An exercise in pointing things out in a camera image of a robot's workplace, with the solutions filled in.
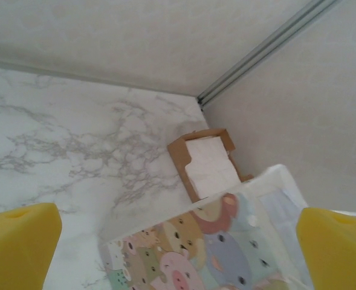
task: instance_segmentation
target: cardboard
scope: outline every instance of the cardboard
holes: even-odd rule
[[[187,150],[186,141],[204,137],[221,137],[221,140],[224,143],[225,149],[228,153],[228,157],[237,171],[239,180],[241,180],[241,182],[245,182],[253,178],[253,175],[243,175],[238,169],[234,159],[231,157],[230,152],[235,150],[235,146],[226,129],[207,129],[185,134],[169,144],[167,149],[192,202],[197,202],[200,200],[200,198],[196,194],[196,191],[186,173],[186,165],[191,163],[191,156]]]

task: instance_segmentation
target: white marble countertop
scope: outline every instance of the white marble countertop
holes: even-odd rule
[[[0,211],[62,218],[44,289],[110,289],[99,239],[191,204],[166,145],[205,128],[191,97],[0,69]]]

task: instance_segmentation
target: pink pig face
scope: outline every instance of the pink pig face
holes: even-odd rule
[[[168,290],[205,290],[203,282],[194,266],[187,259],[189,252],[183,255],[169,252],[160,259],[160,270],[166,275]]]

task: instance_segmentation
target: yellow sponge pad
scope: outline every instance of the yellow sponge pad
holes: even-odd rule
[[[42,289],[61,229],[55,204],[0,213],[0,290]]]
[[[306,208],[297,236],[315,290],[356,290],[356,217]]]

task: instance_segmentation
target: textured wallpaper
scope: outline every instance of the textured wallpaper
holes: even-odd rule
[[[283,163],[313,206],[356,211],[356,0],[343,0],[205,109],[245,172]]]
[[[198,95],[309,0],[0,0],[0,61]]]

